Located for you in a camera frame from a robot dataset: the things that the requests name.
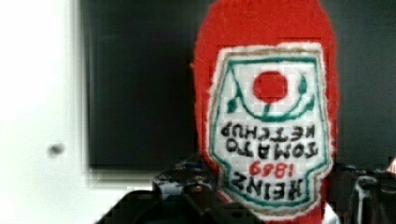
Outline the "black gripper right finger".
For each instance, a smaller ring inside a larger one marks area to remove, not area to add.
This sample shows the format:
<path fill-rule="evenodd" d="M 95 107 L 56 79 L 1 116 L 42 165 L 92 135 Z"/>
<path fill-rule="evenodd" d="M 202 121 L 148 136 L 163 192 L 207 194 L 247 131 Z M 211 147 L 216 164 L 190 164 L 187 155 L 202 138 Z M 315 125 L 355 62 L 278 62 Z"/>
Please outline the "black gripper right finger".
<path fill-rule="evenodd" d="M 330 207 L 339 224 L 396 224 L 395 174 L 337 163 L 330 181 Z"/>

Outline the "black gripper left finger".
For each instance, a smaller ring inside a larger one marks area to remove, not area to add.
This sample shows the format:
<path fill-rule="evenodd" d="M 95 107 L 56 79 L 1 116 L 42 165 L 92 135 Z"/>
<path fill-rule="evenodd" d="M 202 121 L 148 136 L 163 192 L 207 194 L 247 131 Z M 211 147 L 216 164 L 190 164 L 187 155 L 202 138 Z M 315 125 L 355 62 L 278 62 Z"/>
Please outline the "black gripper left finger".
<path fill-rule="evenodd" d="M 185 186 L 194 184 L 216 188 L 216 178 L 205 166 L 200 155 L 191 156 L 156 175 L 153 189 L 159 191 L 162 199 L 166 200 L 170 196 L 178 196 Z"/>

